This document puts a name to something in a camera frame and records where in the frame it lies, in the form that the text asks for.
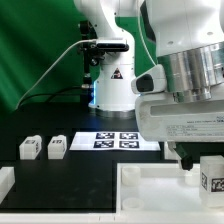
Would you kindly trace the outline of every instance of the robotic arm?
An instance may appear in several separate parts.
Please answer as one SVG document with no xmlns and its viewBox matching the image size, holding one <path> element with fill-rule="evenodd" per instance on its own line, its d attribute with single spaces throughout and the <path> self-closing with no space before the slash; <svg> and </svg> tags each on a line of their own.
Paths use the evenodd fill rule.
<svg viewBox="0 0 224 224">
<path fill-rule="evenodd" d="M 105 117 L 134 116 L 136 95 L 131 90 L 131 81 L 135 78 L 135 41 L 117 26 L 115 17 L 134 12 L 135 0 L 74 0 L 74 3 L 96 31 L 97 41 L 92 47 L 105 51 L 100 75 L 94 83 L 94 100 L 89 104 L 91 111 Z"/>
<path fill-rule="evenodd" d="M 160 93 L 153 88 L 140 91 L 140 133 L 148 141 L 224 141 L 221 0 L 146 0 L 146 5 L 167 84 Z M 156 86 L 155 70 L 132 82 L 135 92 L 145 75 Z"/>
</svg>

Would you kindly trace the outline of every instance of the black tabletop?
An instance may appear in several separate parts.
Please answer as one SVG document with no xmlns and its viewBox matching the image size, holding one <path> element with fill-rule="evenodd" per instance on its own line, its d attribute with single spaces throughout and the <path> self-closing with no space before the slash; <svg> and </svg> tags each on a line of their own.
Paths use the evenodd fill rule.
<svg viewBox="0 0 224 224">
<path fill-rule="evenodd" d="M 0 212 L 115 212 L 117 163 L 159 162 L 160 151 L 70 151 L 48 160 L 53 136 L 65 135 L 68 148 L 77 131 L 137 131 L 135 118 L 91 115 L 79 103 L 33 103 L 0 124 L 0 167 L 15 168 L 16 184 Z M 19 145 L 40 135 L 42 150 L 34 161 L 19 159 Z"/>
</svg>

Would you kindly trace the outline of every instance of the green backdrop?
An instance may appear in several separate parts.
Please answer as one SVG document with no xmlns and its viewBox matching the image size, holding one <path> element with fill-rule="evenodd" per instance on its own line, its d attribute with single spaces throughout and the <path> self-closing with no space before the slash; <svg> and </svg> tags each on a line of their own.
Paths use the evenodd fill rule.
<svg viewBox="0 0 224 224">
<path fill-rule="evenodd" d="M 61 53 L 81 39 L 80 20 L 85 17 L 73 0 L 0 0 L 0 120 Z M 138 76 L 152 64 L 140 42 L 137 18 L 117 18 L 117 23 L 136 40 Z M 155 46 L 148 43 L 148 48 L 154 56 Z M 96 78 L 97 69 L 92 72 Z M 73 49 L 31 94 L 81 84 L 82 76 L 83 58 Z"/>
</svg>

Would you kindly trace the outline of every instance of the metal cylinder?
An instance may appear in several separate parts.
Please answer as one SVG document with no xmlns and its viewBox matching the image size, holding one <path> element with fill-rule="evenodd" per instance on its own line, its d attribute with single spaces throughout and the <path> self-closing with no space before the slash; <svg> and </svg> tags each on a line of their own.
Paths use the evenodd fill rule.
<svg viewBox="0 0 224 224">
<path fill-rule="evenodd" d="M 224 42 L 158 58 L 167 78 L 167 91 L 176 102 L 211 98 L 210 86 L 224 82 Z"/>
</svg>

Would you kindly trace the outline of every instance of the cable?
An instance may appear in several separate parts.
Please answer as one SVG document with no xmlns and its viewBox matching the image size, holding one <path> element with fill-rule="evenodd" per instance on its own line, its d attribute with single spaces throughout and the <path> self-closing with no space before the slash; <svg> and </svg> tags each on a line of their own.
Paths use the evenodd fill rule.
<svg viewBox="0 0 224 224">
<path fill-rule="evenodd" d="M 145 52 L 148 55 L 150 61 L 152 62 L 152 64 L 154 66 L 156 66 L 156 63 L 153 61 L 152 56 L 150 55 L 150 53 L 148 51 L 148 48 L 146 47 L 144 38 L 143 38 L 143 33 L 142 33 L 142 28 L 141 28 L 141 23 L 140 23 L 140 17 L 141 17 L 140 0 L 137 1 L 137 9 L 138 9 L 138 30 L 139 30 L 139 33 L 140 33 L 141 41 L 142 41 L 143 47 L 144 47 Z"/>
<path fill-rule="evenodd" d="M 50 102 L 54 97 L 56 97 L 57 94 L 59 94 L 59 93 L 63 93 L 63 92 L 70 91 L 70 90 L 74 90 L 74 89 L 81 90 L 82 87 L 81 87 L 81 86 L 70 86 L 70 87 L 61 89 L 61 90 L 57 91 L 56 93 L 52 94 L 52 96 L 50 96 L 50 97 L 45 101 L 45 103 L 49 103 L 49 102 Z"/>
<path fill-rule="evenodd" d="M 92 39 L 92 40 L 81 40 L 76 42 L 75 44 L 72 44 L 52 65 L 51 67 L 40 77 L 40 79 L 20 98 L 19 102 L 16 105 L 16 109 L 18 109 L 21 101 L 42 81 L 43 78 L 45 78 L 45 76 L 55 67 L 55 65 L 58 64 L 59 61 L 61 61 L 61 59 L 72 49 L 74 48 L 76 45 L 81 44 L 81 43 L 90 43 L 90 42 L 94 42 L 96 41 L 96 39 Z"/>
<path fill-rule="evenodd" d="M 38 93 L 38 94 L 34 94 L 34 95 L 30 95 L 26 98 L 24 98 L 23 100 L 21 100 L 21 102 L 18 105 L 18 108 L 20 108 L 22 106 L 22 104 L 34 97 L 38 97 L 38 96 L 80 96 L 80 94 L 62 94 L 62 93 Z"/>
</svg>

